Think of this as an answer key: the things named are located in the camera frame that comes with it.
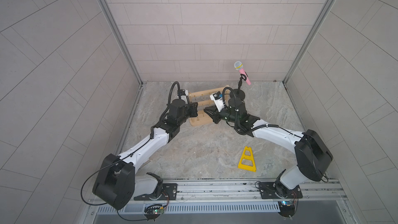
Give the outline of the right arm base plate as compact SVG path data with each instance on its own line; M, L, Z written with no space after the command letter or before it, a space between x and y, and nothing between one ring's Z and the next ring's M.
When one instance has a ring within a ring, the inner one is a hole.
M283 189L280 193L277 192L273 182L256 181L255 187L259 190L262 199L280 199L281 201L284 201L285 199L303 198L303 194L299 185L292 190Z

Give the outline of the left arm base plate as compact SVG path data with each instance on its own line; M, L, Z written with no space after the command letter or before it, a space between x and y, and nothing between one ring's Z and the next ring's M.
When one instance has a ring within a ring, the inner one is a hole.
M134 197L134 201L165 201L165 200L176 200L178 184L176 183L165 183L162 185L159 196L155 194L141 195Z

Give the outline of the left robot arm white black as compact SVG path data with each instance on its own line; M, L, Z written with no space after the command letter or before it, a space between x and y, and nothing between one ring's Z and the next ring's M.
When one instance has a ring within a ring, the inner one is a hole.
M171 88L177 89L177 98L168 97L166 109L150 128L150 134L129 150L106 156L100 169L94 172L96 180L92 192L104 204L119 211L134 197L146 195L157 199L162 195L160 176L136 174L156 151L179 133L183 123L198 115L198 104L190 101L188 92L181 89L179 82L174 82Z

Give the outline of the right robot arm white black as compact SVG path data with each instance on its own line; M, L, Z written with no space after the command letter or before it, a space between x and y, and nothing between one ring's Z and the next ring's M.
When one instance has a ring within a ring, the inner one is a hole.
M204 112L215 124L223 120L239 135L270 141L295 154L297 164L282 171L272 185L276 196L287 198L299 184L307 180L319 182L325 177L333 155L316 131L287 130L248 114L244 100L230 87L212 93L210 99L215 105L204 108Z

